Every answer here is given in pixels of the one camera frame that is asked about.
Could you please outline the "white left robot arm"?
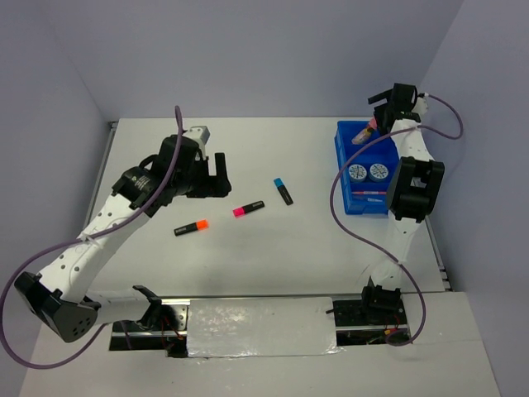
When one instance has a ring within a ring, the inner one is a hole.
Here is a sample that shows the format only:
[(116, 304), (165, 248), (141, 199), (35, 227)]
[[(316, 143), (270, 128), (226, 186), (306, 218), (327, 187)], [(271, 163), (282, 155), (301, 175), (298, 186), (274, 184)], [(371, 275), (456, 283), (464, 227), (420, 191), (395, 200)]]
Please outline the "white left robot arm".
[(100, 270), (140, 227), (173, 198), (224, 198), (231, 192), (224, 154), (215, 155), (210, 175), (205, 145), (210, 131), (191, 127), (166, 137), (156, 155), (125, 171), (105, 204), (68, 247), (36, 274), (23, 272), (14, 283), (30, 310), (64, 342), (79, 340), (94, 325), (132, 321), (151, 330), (169, 312), (160, 297), (142, 285), (124, 291), (97, 292), (91, 284)]

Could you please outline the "orange black highlighter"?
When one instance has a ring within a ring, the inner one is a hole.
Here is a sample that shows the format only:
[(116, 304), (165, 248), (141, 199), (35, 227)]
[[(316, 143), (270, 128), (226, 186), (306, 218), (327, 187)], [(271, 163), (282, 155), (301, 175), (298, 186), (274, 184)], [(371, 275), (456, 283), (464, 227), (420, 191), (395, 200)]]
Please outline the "orange black highlighter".
[(189, 234), (191, 232), (198, 232), (198, 231), (202, 231), (208, 228), (209, 228), (208, 221), (206, 219), (203, 219), (200, 221), (192, 222), (190, 224), (175, 228), (174, 235), (176, 237), (179, 237), (182, 235)]

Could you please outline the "blue black highlighter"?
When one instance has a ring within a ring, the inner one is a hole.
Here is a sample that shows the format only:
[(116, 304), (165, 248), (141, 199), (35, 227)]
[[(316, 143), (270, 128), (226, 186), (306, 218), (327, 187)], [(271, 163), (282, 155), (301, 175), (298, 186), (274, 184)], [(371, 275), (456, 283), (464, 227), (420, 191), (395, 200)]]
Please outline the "blue black highlighter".
[(292, 205), (293, 204), (293, 199), (292, 199), (289, 191), (287, 190), (284, 182), (280, 178), (276, 178), (276, 179), (274, 179), (274, 185), (275, 185), (276, 189), (278, 190), (280, 196), (282, 197), (283, 201), (285, 202), (285, 204), (287, 206)]

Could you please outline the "pink black highlighter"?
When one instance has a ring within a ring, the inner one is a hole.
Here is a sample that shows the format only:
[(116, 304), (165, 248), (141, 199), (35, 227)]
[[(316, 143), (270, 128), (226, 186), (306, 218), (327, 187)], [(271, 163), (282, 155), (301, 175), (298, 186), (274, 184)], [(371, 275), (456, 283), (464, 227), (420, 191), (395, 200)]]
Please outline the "pink black highlighter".
[(260, 200), (257, 202), (249, 203), (239, 208), (235, 208), (232, 210), (232, 213), (235, 218), (241, 218), (249, 213), (253, 213), (254, 211), (260, 210), (264, 207), (265, 207), (265, 203), (262, 200)]

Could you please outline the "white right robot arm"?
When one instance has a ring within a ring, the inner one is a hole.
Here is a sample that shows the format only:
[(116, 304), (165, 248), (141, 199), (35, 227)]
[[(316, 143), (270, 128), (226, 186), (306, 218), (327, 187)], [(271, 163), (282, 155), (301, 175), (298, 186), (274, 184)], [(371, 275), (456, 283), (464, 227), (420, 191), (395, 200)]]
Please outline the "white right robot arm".
[(414, 234), (435, 206), (445, 166), (434, 160), (423, 139), (420, 123), (427, 104), (415, 86), (395, 84), (368, 103), (377, 105), (374, 117), (379, 132), (391, 136), (399, 158), (386, 193), (386, 256), (373, 269), (359, 305), (367, 323), (378, 323), (388, 312), (398, 310), (403, 265)]

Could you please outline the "pink tube of pins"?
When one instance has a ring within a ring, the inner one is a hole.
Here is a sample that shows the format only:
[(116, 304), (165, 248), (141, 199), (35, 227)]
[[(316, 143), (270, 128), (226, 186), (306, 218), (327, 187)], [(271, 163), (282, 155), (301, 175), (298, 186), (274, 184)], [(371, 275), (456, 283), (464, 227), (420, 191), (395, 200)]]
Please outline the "pink tube of pins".
[(369, 141), (376, 129), (377, 122), (373, 117), (369, 120), (366, 126), (351, 139), (351, 143), (353, 145), (364, 145)]

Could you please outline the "blue round tub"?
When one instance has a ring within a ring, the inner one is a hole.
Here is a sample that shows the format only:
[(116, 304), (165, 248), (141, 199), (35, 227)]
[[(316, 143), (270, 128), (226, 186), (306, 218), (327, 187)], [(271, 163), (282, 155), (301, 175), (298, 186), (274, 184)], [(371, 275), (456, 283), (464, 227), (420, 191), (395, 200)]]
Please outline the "blue round tub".
[(369, 168), (369, 179), (374, 183), (383, 183), (390, 176), (389, 168), (381, 163), (374, 163)]
[(362, 184), (367, 179), (368, 171), (361, 164), (352, 164), (348, 167), (348, 175), (352, 184)]

